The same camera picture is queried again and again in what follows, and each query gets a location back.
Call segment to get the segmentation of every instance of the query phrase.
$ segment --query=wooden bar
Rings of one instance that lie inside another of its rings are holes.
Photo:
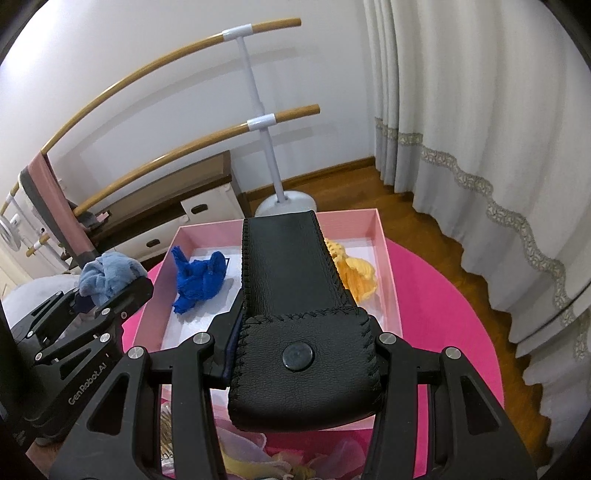
[[[281,20],[272,20],[269,22],[262,22],[252,25],[252,32],[253,33],[263,33],[269,32],[271,30],[280,30],[282,28],[291,28],[291,27],[299,27],[301,25],[300,18],[284,18]],[[61,127],[58,132],[53,135],[49,139],[49,141],[43,146],[41,149],[42,154],[47,154],[51,148],[58,142],[60,139],[68,133],[80,120],[82,120],[86,115],[88,115],[91,111],[97,108],[99,105],[107,101],[117,92],[120,92],[125,87],[131,85],[136,80],[139,80],[142,77],[145,77],[149,73],[158,70],[160,67],[168,65],[169,63],[174,62],[175,60],[182,59],[187,55],[191,55],[191,53],[195,53],[199,50],[204,50],[205,48],[212,47],[213,45],[217,45],[224,41],[223,34],[217,33],[212,35],[211,37],[204,38],[197,42],[191,43],[189,45],[185,45],[177,50],[174,50],[166,55],[163,55],[159,59],[156,59],[143,67],[139,68],[135,72],[127,75],[127,77],[123,78],[122,80],[114,83],[109,88],[107,88],[104,92],[102,92],[98,97],[94,98],[88,105],[82,108],[77,114],[75,114],[72,118],[70,118],[66,124]]]
[[[17,194],[18,189],[19,189],[19,185],[18,185],[18,182],[16,182],[14,184],[14,187],[12,187],[10,189],[10,196],[14,197]],[[8,202],[4,202],[4,204],[2,205],[2,208],[0,208],[0,215],[4,215],[4,212],[6,212],[8,205],[10,205]]]
[[[307,105],[298,108],[292,108],[289,110],[283,110],[281,112],[275,113],[275,120],[278,124],[282,122],[287,122],[289,120],[295,120],[296,118],[302,118],[304,116],[310,115],[317,115],[320,113],[320,107],[318,104],[315,105]],[[198,138],[192,142],[189,142],[181,147],[175,148],[171,150],[166,155],[162,155],[161,157],[156,158],[148,163],[145,163],[126,175],[122,176],[120,179],[115,180],[110,185],[106,186],[101,191],[95,193],[92,197],[87,199],[83,202],[80,206],[74,209],[74,215],[79,216],[88,209],[92,208],[97,203],[101,202],[109,195],[112,195],[117,190],[129,185],[133,181],[143,177],[144,175],[156,170],[157,168],[163,167],[171,163],[172,161],[184,157],[190,153],[193,153],[197,150],[201,150],[202,148],[209,147],[210,145],[214,145],[221,141],[227,140],[228,138],[237,137],[238,135],[242,135],[246,132],[249,132],[248,123],[244,122],[239,125],[234,125],[233,127],[226,128],[224,130],[218,130],[212,134],[206,135],[205,137]],[[39,243],[44,245],[49,240],[49,235],[44,233],[44,235],[39,239]],[[35,253],[35,248],[31,247],[27,250],[27,256],[30,257],[32,254]]]

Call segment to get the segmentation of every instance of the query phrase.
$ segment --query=drawer handle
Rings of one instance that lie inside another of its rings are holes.
[[[160,244],[160,240],[155,238],[154,240],[150,240],[149,242],[147,242],[146,247],[152,248],[152,247],[155,247],[156,245],[159,245],[159,244]]]
[[[198,213],[204,212],[205,210],[209,210],[207,203],[202,203],[201,205],[197,205],[191,209],[191,213],[197,215]]]

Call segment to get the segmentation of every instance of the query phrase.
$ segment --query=black leather pad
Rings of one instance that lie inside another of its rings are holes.
[[[303,371],[291,371],[282,361],[295,342],[314,352]],[[259,315],[247,319],[241,331],[228,410],[242,430],[320,430],[373,415],[381,407],[381,391],[364,309]]]
[[[350,423],[381,404],[370,317],[345,290],[314,212],[244,220],[246,320],[228,410],[243,430],[290,432]],[[282,359],[304,342],[306,369]]]
[[[314,212],[244,220],[242,288],[249,317],[354,304]]]

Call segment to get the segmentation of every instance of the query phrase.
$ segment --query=wooden floor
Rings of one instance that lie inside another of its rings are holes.
[[[289,181],[288,188],[297,187],[312,195],[320,211],[377,208],[386,236],[424,258],[467,298],[495,345],[506,412],[536,465],[545,465],[550,459],[550,451],[545,446],[550,421],[538,413],[541,386],[524,384],[521,375],[530,360],[529,357],[515,358],[515,345],[508,341],[511,316],[491,309],[484,278],[462,270],[462,246],[444,236],[432,217],[415,212],[412,194],[397,194],[385,187],[373,166],[333,171],[316,178],[304,177],[300,181]],[[253,212],[260,202],[261,199],[251,199]]]

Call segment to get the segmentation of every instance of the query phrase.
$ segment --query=round black button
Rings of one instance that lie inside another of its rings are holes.
[[[300,372],[308,368],[314,361],[314,350],[304,342],[288,345],[283,350],[283,365],[292,372]]]

